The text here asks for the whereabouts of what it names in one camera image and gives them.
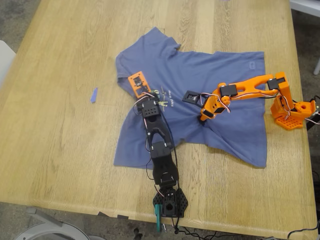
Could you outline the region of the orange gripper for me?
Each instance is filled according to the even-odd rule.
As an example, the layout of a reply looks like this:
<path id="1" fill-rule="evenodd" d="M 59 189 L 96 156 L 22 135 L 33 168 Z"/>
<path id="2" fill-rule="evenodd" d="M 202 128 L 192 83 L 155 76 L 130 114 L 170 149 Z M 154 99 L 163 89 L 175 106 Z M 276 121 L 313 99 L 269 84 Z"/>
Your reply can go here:
<path id="1" fill-rule="evenodd" d="M 201 93 L 200 103 L 202 108 L 200 110 L 199 120 L 205 122 L 208 119 L 214 119 L 217 115 L 227 111 L 231 112 L 229 105 L 231 103 L 230 96 L 220 96 L 215 93 Z"/>

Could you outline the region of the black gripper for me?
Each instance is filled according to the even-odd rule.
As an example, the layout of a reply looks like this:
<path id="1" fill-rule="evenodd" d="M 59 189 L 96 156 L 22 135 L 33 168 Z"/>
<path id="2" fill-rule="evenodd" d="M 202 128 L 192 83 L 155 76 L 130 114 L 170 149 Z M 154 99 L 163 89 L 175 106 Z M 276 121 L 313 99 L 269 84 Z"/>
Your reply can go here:
<path id="1" fill-rule="evenodd" d="M 138 111 L 142 114 L 144 118 L 150 118 L 153 116 L 160 115 L 160 108 L 158 102 L 152 98 L 144 98 L 137 104 Z"/>

